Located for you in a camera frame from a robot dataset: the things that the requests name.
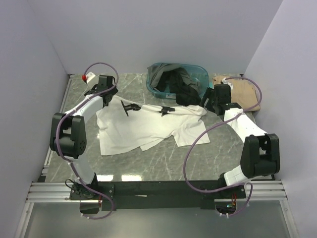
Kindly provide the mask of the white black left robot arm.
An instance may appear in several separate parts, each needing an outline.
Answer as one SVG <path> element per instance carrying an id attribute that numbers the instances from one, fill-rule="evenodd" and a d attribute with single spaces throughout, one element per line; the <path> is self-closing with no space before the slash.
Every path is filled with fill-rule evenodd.
<path id="1" fill-rule="evenodd" d="M 83 156 L 87 146 L 85 124 L 97 111 L 109 105 L 118 92 L 116 84 L 113 76 L 99 75 L 83 101 L 52 118 L 50 148 L 67 162 L 75 175 L 72 195 L 84 199 L 100 195 L 97 175 Z"/>

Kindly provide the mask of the white t shirt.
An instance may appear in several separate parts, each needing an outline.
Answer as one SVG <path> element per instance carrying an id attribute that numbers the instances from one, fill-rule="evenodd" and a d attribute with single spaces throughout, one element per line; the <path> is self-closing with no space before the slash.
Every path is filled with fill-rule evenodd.
<path id="1" fill-rule="evenodd" d="M 146 151 L 171 136 L 178 147 L 190 146 L 205 131 L 206 114 L 200 106 L 138 105 L 114 96 L 96 113 L 101 155 Z"/>

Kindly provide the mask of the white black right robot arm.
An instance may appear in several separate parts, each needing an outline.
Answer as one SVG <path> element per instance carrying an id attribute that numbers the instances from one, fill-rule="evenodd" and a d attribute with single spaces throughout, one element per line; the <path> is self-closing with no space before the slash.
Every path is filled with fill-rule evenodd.
<path id="1" fill-rule="evenodd" d="M 231 88 L 227 84 L 208 88 L 200 106 L 223 116 L 243 142 L 240 165 L 220 175 L 217 192 L 228 198 L 234 191 L 234 184 L 253 178 L 276 174 L 280 171 L 279 138 L 259 128 L 238 103 L 231 102 Z"/>

